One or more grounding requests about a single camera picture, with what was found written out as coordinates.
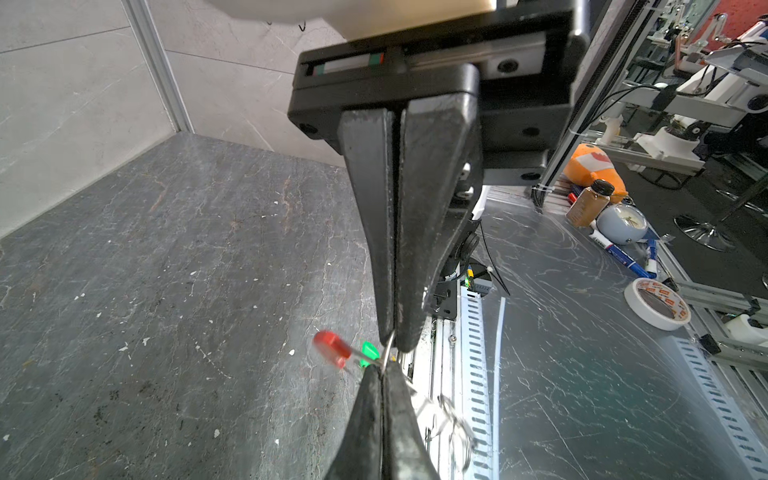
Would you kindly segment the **metal keyring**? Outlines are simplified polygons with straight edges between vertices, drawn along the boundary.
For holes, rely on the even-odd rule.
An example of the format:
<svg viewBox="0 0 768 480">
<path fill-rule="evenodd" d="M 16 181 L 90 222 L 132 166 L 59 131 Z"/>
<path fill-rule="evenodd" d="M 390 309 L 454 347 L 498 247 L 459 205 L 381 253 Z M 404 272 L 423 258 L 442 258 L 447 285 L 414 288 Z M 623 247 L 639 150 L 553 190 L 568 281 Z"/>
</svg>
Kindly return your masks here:
<svg viewBox="0 0 768 480">
<path fill-rule="evenodd" d="M 474 432 L 462 413 L 457 342 L 454 334 L 438 334 L 432 341 L 432 376 L 428 389 L 418 387 L 409 377 L 404 378 L 416 421 L 431 423 L 421 439 L 442 479 L 466 479 L 476 448 Z"/>
</svg>

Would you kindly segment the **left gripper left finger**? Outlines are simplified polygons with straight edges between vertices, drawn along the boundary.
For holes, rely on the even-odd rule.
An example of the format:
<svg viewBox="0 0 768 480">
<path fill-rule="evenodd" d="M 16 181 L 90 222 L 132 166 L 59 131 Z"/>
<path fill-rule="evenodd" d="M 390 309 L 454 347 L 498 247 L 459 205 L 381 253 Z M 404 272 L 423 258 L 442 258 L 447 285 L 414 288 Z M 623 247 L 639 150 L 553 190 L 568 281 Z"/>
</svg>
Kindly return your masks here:
<svg viewBox="0 0 768 480">
<path fill-rule="evenodd" d="M 366 368 L 341 445 L 325 479 L 381 479 L 383 395 L 380 371 Z"/>
</svg>

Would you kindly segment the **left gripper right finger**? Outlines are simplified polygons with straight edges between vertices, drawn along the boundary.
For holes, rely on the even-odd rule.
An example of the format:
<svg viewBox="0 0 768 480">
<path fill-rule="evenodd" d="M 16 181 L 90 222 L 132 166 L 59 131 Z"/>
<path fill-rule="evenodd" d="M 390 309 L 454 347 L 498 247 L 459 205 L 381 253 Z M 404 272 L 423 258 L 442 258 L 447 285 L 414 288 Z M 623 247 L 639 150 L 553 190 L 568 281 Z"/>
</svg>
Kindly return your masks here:
<svg viewBox="0 0 768 480">
<path fill-rule="evenodd" d="M 406 377 L 396 362 L 381 374 L 383 479 L 439 479 L 420 434 Z"/>
</svg>

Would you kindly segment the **green tagged key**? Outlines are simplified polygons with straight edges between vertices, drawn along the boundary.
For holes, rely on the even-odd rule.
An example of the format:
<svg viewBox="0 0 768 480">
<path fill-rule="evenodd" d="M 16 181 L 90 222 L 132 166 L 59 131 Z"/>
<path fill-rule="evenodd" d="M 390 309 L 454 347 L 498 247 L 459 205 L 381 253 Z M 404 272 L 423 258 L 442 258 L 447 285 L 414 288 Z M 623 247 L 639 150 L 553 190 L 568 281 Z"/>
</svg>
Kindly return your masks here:
<svg viewBox="0 0 768 480">
<path fill-rule="evenodd" d="M 369 341 L 363 341 L 361 345 L 361 357 L 359 359 L 359 366 L 362 369 L 367 368 L 371 362 L 379 363 L 381 354 L 378 348 Z"/>
</svg>

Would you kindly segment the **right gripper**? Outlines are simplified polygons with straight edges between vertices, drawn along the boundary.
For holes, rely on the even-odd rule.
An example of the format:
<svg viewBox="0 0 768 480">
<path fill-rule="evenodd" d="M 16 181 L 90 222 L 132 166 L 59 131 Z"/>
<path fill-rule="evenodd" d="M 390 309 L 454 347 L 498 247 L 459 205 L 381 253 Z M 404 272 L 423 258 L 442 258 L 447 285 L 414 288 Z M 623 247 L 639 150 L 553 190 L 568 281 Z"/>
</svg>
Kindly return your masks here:
<svg viewBox="0 0 768 480">
<path fill-rule="evenodd" d="M 416 348 L 434 313 L 442 269 L 480 195 L 482 154 L 488 185 L 543 178 L 571 116 L 589 21 L 585 1 L 524 1 L 299 57 L 288 118 L 308 138 L 342 147 L 378 328 L 393 330 L 396 319 L 398 350 Z M 389 110 L 408 102 L 395 254 Z"/>
</svg>

